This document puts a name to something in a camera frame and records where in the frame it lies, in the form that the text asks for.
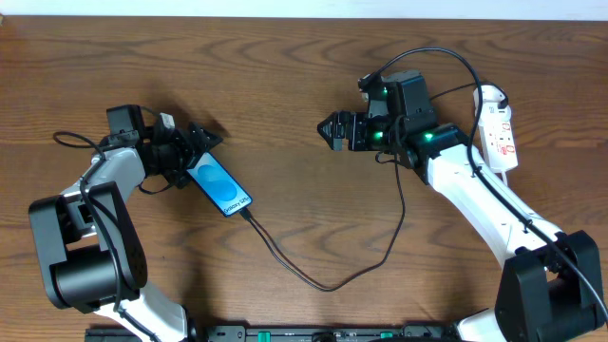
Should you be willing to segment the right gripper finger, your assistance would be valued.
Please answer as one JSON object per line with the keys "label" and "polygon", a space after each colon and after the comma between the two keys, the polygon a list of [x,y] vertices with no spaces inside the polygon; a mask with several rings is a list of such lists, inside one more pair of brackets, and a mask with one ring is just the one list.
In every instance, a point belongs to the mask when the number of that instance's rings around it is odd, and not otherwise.
{"label": "right gripper finger", "polygon": [[317,132],[321,136],[350,136],[353,121],[354,113],[352,111],[334,111],[317,125]]}
{"label": "right gripper finger", "polygon": [[336,134],[335,130],[331,127],[318,127],[318,134],[328,144],[331,150],[341,151],[343,149],[344,136]]}

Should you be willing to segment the blue Galaxy smartphone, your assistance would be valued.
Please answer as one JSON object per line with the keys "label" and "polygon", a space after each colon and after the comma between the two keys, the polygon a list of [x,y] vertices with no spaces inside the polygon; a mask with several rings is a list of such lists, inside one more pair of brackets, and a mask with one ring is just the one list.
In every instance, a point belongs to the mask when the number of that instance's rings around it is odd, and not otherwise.
{"label": "blue Galaxy smartphone", "polygon": [[245,189],[209,152],[202,154],[187,173],[225,217],[246,209],[253,202]]}

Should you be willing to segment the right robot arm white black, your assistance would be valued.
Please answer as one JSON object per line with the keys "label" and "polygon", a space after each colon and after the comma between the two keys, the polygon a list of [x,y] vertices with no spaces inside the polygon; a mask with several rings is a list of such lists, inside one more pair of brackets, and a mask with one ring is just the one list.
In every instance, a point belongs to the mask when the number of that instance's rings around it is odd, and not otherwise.
{"label": "right robot arm white black", "polygon": [[439,124],[417,70],[395,73],[367,93],[365,112],[335,111],[317,131],[335,151],[377,151],[413,170],[469,221],[497,258],[493,308],[450,327],[462,341],[566,341],[607,318],[597,244],[567,235],[527,206],[485,164],[455,124]]}

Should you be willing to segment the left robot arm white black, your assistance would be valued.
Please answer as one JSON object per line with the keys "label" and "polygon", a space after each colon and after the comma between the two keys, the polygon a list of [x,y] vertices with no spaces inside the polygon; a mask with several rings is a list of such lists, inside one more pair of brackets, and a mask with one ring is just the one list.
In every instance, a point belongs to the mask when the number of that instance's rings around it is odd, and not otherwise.
{"label": "left robot arm white black", "polygon": [[187,171],[221,136],[198,123],[180,129],[171,115],[125,104],[109,108],[109,133],[92,149],[91,165],[61,194],[29,209],[44,288],[58,309],[114,320],[141,341],[205,341],[207,331],[183,305],[148,280],[143,246],[126,202],[148,177],[182,188]]}

